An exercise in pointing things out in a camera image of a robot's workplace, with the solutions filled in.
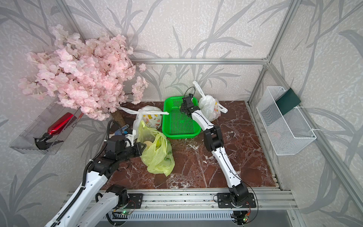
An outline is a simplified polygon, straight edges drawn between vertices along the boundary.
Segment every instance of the green plastic basket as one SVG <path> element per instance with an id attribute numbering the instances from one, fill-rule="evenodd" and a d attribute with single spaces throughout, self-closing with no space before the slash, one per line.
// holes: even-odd
<path id="1" fill-rule="evenodd" d="M 183 96 L 167 98 L 164 102 L 164 111 L 169 115 L 163 115 L 163 133 L 171 139 L 186 139 L 196 137 L 201 128 L 197 122 L 180 112 L 183 103 Z M 194 105 L 198 105 L 198 100 L 193 97 Z"/>

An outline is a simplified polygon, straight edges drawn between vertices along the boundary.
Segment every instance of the bag handle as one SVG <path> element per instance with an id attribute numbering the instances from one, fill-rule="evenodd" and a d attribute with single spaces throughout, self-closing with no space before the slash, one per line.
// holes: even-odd
<path id="1" fill-rule="evenodd" d="M 227 109 L 227 108 L 225 108 L 224 106 L 222 106 L 221 104 L 217 103 L 217 105 L 219 106 L 220 111 L 221 111 L 222 113 L 227 113 L 227 112 L 228 112 L 228 109 Z"/>
<path id="2" fill-rule="evenodd" d="M 199 86 L 197 81 L 193 81 L 193 84 L 195 86 L 195 89 L 197 89 L 197 91 L 202 95 L 202 97 L 205 97 L 204 92 L 202 91 L 202 88 Z"/>
<path id="3" fill-rule="evenodd" d="M 139 114 L 140 112 L 136 111 L 136 110 L 130 110 L 128 108 L 125 108 L 125 107 L 119 107 L 120 110 L 123 110 L 125 111 L 126 113 L 129 113 L 129 114 Z M 146 114 L 165 114 L 165 115 L 168 115 L 169 113 L 168 112 L 162 112 L 162 111 L 145 111 L 143 113 L 146 113 Z"/>

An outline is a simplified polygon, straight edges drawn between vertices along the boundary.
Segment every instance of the wall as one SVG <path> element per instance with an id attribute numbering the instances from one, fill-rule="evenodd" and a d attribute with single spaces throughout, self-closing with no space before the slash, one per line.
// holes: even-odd
<path id="1" fill-rule="evenodd" d="M 289 0 L 66 2 L 85 38 L 122 34 L 136 58 L 264 58 L 289 6 Z M 220 100 L 247 100 L 261 68 L 148 65 L 143 100 L 184 94 L 193 80 Z"/>
<path id="2" fill-rule="evenodd" d="M 272 63 L 302 100 L 358 182 L 362 171 L 363 1 L 301 4 Z M 291 189 L 307 226 L 363 226 L 363 217 L 321 152 L 310 144 L 293 156 L 276 156 L 256 104 L 252 108 L 284 189 Z"/>
<path id="3" fill-rule="evenodd" d="M 17 85 L 18 79 L 37 73 L 25 54 L 49 50 L 53 36 L 48 26 L 66 25 L 60 14 L 50 15 L 54 5 L 46 0 L 0 2 L 0 226 L 44 226 L 79 185 L 85 161 L 106 128 L 106 122 L 81 119 L 56 155 L 9 148 L 53 101 L 27 97 Z"/>

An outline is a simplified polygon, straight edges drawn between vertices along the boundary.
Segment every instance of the plastic bag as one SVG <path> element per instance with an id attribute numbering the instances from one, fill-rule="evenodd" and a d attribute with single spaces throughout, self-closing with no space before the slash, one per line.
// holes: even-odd
<path id="1" fill-rule="evenodd" d="M 205 95 L 196 81 L 193 81 L 193 84 L 197 91 L 202 95 L 201 99 L 198 102 L 198 106 L 202 111 L 203 115 L 209 121 L 216 120 L 221 115 L 221 112 L 228 112 L 228 110 L 224 106 L 219 104 L 219 101 L 216 98 L 213 98 L 210 95 Z"/>
<path id="2" fill-rule="evenodd" d="M 162 112 L 161 109 L 156 106 L 144 106 L 138 111 L 130 110 L 125 107 L 119 107 L 119 109 L 129 114 L 136 114 L 136 120 L 134 120 L 134 124 L 132 126 L 132 128 L 136 130 L 135 139 L 138 137 L 138 129 L 142 120 L 146 122 L 147 127 L 158 129 L 162 124 L 161 114 L 169 114 L 168 112 Z"/>
<path id="3" fill-rule="evenodd" d="M 170 141 L 156 129 L 149 128 L 144 121 L 140 122 L 137 142 L 151 141 L 142 152 L 141 160 L 147 166 L 147 171 L 154 174 L 163 173 L 168 176 L 174 169 L 175 162 L 171 152 Z"/>

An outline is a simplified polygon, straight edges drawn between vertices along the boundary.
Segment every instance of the red marble surface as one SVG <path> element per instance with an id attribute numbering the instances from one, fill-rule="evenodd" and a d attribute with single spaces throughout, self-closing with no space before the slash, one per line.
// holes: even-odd
<path id="1" fill-rule="evenodd" d="M 124 106 L 138 110 L 146 105 L 163 109 L 163 102 L 142 102 Z M 243 101 L 221 102 L 228 109 L 213 123 L 222 129 L 226 153 L 241 179 L 252 187 L 275 186 L 261 149 L 251 118 Z M 126 123 L 132 125 L 135 115 L 122 111 Z M 227 187 L 217 160 L 204 147 L 203 133 L 193 139 L 169 139 L 175 167 L 169 176 L 151 174 L 140 157 L 120 164 L 103 189 L 112 184 L 128 189 L 170 189 Z"/>

